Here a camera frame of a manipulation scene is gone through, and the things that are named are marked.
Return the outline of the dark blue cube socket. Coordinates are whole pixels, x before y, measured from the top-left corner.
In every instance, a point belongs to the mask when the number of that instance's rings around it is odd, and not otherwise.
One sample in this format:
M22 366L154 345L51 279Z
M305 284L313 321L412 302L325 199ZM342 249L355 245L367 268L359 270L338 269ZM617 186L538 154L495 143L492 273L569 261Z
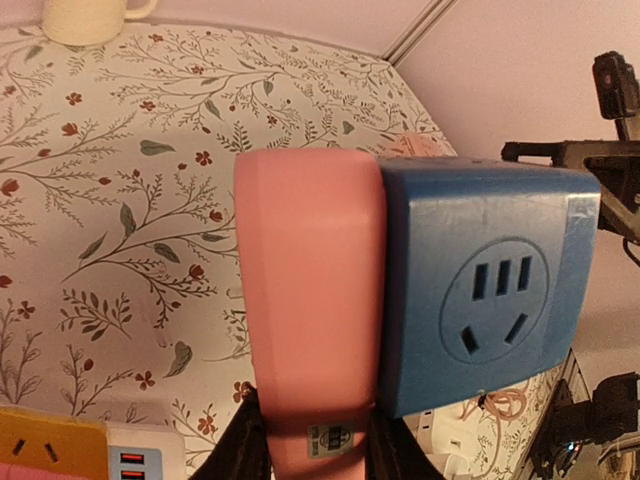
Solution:
M562 363L589 280L591 174L460 157L387 158L378 403L393 418Z

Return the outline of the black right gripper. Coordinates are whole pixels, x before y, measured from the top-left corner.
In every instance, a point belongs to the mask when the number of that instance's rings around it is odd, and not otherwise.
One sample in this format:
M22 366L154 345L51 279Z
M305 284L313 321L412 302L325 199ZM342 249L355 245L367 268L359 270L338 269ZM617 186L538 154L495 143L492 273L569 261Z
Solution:
M504 161L521 157L548 157L554 168L586 171L601 185L599 227L628 240L639 238L639 142L563 141L507 142Z

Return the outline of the pink triangular power socket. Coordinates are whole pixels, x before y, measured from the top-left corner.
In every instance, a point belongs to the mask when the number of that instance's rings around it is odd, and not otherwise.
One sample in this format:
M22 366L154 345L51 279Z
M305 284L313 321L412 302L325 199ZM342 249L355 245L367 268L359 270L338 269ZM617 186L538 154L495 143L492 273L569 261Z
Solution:
M361 479L379 365L386 242L367 153L274 149L234 167L257 394L279 479Z

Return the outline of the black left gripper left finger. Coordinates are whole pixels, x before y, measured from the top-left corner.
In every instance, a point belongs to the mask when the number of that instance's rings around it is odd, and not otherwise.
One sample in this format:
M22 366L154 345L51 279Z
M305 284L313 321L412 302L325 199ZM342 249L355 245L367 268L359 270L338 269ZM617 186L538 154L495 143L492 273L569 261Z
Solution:
M268 480L272 462L257 390L248 387L217 445L189 480Z

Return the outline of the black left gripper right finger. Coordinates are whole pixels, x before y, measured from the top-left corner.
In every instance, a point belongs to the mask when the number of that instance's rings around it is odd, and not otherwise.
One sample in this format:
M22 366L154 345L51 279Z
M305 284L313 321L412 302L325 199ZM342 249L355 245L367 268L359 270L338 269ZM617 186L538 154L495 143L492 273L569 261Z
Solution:
M375 407L367 430L365 478L369 480L444 480L402 419Z

